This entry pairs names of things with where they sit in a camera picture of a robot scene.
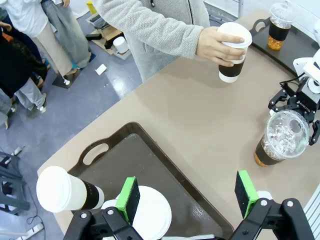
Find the screw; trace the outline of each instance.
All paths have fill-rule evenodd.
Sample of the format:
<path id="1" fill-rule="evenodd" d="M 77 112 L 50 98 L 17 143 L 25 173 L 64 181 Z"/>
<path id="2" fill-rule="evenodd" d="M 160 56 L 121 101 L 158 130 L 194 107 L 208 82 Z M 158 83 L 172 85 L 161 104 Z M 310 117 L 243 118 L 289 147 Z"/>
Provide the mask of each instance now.
<path id="1" fill-rule="evenodd" d="M 261 206 L 267 206 L 268 202 L 266 200 L 262 200 L 260 204 Z"/>
<path id="2" fill-rule="evenodd" d="M 292 206 L 294 205 L 294 203 L 293 203 L 292 201 L 288 201 L 288 202 L 286 203 L 286 205 L 287 205 L 288 207 L 292 207 Z"/>

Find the white wall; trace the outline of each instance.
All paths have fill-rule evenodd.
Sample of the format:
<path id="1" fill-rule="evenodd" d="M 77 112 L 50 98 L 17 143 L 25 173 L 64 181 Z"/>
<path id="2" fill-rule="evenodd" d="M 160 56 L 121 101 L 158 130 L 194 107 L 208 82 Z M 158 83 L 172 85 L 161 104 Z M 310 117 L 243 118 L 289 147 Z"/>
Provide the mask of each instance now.
<path id="1" fill-rule="evenodd" d="M 76 18 L 79 18 L 89 12 L 86 2 L 86 0 L 70 1 L 70 8 L 72 9 L 72 12 Z"/>
<path id="2" fill-rule="evenodd" d="M 206 3 L 238 16 L 238 3 L 234 0 L 204 0 Z M 269 10 L 270 6 L 283 0 L 243 0 L 244 13 L 261 8 Z M 313 28 L 320 19 L 320 0 L 288 0 L 295 13 L 293 25 L 315 39 Z"/>

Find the white paper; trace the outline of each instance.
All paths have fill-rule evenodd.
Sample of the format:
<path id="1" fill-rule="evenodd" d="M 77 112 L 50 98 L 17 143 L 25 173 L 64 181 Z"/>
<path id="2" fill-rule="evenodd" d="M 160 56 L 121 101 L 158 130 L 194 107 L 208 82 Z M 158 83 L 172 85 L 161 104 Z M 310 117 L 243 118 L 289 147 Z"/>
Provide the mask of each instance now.
<path id="1" fill-rule="evenodd" d="M 107 69 L 107 67 L 104 64 L 101 64 L 101 66 L 98 67 L 95 70 L 95 72 L 100 76 L 106 69 Z"/>

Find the tray handle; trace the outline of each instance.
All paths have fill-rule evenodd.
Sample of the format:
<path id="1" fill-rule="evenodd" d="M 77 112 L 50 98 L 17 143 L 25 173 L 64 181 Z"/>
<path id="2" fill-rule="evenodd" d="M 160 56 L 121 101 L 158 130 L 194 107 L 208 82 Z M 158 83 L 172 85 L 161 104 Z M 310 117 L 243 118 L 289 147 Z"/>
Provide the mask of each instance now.
<path id="1" fill-rule="evenodd" d="M 119 137 L 117 137 L 116 134 L 111 135 L 110 137 L 107 138 L 102 138 L 100 140 L 97 140 L 93 143 L 91 143 L 89 146 L 87 146 L 83 152 L 81 153 L 78 162 L 76 163 L 76 165 L 74 165 L 73 168 L 71 168 L 68 173 L 73 175 L 73 176 L 79 176 L 86 168 L 90 167 L 90 165 L 94 164 L 98 159 L 100 159 L 105 153 L 107 153 L 108 150 L 112 149 L 115 145 L 118 144 L 119 141 L 121 141 L 121 139 L 118 139 Z M 92 160 L 92 162 L 89 165 L 86 165 L 84 163 L 84 159 L 86 157 L 86 155 L 93 150 L 94 148 L 96 148 L 97 146 L 101 145 L 101 144 L 107 144 L 108 146 L 108 150 L 107 151 L 103 151 L 101 153 L 99 153 L 97 156 L 95 156 Z"/>
<path id="2" fill-rule="evenodd" d="M 258 26 L 258 24 L 261 24 L 261 23 L 264 23 L 264 27 L 259 28 L 257 31 L 257 26 Z M 260 32 L 262 29 L 266 28 L 269 25 L 270 25 L 270 17 L 268 17 L 267 19 L 258 19 L 257 21 L 255 21 L 252 29 L 250 30 L 252 37 L 255 36 L 258 32 Z"/>

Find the beige table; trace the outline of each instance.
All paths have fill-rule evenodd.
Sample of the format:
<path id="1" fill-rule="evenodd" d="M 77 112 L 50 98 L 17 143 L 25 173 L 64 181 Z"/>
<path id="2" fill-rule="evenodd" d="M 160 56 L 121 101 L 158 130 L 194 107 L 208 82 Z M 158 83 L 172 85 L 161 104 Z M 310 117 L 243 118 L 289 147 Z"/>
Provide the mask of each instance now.
<path id="1" fill-rule="evenodd" d="M 262 14 L 241 23 L 251 28 Z M 258 166 L 253 158 L 269 117 L 268 102 L 280 90 L 279 82 L 290 78 L 253 47 L 234 83 L 222 82 L 214 63 L 179 58 L 89 124 L 38 174 L 52 165 L 71 169 L 85 147 L 134 121 L 235 228 L 242 220 L 234 193 L 237 170 L 248 170 L 257 190 L 271 192 L 277 202 L 297 198 L 304 206 L 320 183 L 318 145 L 274 166 Z M 55 217 L 65 232 L 71 212 Z M 259 239 L 270 236 L 269 231 Z"/>

